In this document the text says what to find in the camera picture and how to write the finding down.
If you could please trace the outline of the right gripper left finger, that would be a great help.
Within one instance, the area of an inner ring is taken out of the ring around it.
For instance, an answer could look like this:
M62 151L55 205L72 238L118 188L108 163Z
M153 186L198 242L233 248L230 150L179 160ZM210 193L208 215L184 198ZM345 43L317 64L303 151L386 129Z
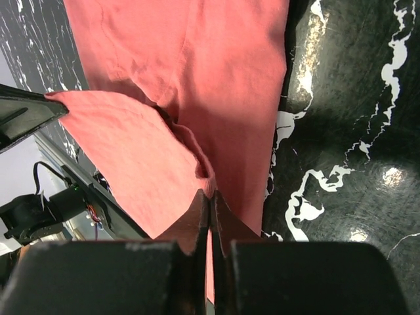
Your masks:
M170 276L169 314L206 313L208 229L209 199L198 190L188 210L156 238L177 246Z

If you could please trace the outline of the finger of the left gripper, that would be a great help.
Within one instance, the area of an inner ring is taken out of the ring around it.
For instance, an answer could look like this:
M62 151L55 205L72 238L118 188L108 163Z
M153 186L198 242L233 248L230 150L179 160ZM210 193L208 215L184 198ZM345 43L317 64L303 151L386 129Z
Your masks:
M44 95L1 85L1 152L6 152L69 110Z

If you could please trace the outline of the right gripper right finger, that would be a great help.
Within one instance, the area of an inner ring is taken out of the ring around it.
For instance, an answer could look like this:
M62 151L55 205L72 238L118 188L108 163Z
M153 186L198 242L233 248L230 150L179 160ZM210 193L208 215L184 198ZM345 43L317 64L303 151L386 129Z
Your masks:
M237 314L236 280L232 244L261 242L262 238L243 223L216 191L210 201L209 222L213 255L213 283L216 314Z

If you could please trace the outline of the red t-shirt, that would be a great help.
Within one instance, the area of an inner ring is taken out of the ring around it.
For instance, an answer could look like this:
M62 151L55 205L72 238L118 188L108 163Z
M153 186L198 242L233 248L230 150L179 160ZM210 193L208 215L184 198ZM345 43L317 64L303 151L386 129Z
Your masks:
M86 91L47 94L151 238L220 193L261 234L287 1L66 1Z

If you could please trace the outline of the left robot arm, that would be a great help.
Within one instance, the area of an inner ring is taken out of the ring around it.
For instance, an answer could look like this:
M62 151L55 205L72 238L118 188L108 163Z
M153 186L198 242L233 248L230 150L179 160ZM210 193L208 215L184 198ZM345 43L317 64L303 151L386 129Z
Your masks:
M67 115L59 101L42 94L1 85L1 153L17 146L48 124ZM46 198L41 193L38 167L42 165L67 184L67 188ZM35 193L21 195L1 206L5 240L27 245L39 238L63 231L63 223L86 210L84 191L69 177L38 161L33 165Z

